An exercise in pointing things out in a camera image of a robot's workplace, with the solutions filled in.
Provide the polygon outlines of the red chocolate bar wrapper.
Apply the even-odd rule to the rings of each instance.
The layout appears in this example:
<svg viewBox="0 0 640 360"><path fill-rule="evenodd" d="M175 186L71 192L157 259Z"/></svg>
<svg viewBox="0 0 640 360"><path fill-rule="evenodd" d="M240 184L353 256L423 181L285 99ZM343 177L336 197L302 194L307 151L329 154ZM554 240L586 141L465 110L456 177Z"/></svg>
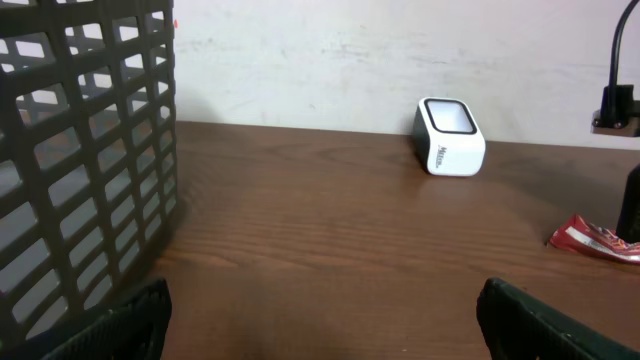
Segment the red chocolate bar wrapper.
<svg viewBox="0 0 640 360"><path fill-rule="evenodd" d="M628 243L614 231L572 215L547 241L548 244L569 252L610 261L639 264L639 244Z"/></svg>

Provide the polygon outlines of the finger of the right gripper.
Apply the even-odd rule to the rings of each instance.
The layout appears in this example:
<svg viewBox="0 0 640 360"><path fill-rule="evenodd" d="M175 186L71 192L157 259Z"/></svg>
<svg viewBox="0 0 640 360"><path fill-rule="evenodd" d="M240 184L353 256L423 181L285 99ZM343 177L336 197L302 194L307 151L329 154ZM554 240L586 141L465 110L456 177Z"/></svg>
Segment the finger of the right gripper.
<svg viewBox="0 0 640 360"><path fill-rule="evenodd" d="M639 242L640 166L628 175L616 235L629 244Z"/></svg>

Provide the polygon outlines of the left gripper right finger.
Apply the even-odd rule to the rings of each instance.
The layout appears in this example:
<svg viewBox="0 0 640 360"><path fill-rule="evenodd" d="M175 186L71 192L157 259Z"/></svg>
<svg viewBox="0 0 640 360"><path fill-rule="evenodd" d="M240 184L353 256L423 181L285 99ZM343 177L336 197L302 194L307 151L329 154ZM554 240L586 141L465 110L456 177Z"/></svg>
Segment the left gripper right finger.
<svg viewBox="0 0 640 360"><path fill-rule="evenodd" d="M494 360L639 360L639 353L501 279L488 279L476 317Z"/></svg>

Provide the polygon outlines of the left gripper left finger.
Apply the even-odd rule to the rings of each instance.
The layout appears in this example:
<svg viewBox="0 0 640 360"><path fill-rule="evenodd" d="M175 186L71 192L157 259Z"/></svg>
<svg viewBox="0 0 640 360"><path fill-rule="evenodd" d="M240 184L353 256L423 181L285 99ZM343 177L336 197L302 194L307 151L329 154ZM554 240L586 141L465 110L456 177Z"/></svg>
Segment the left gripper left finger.
<svg viewBox="0 0 640 360"><path fill-rule="evenodd" d="M159 360L171 315L168 283L157 278L2 352L1 357Z"/></svg>

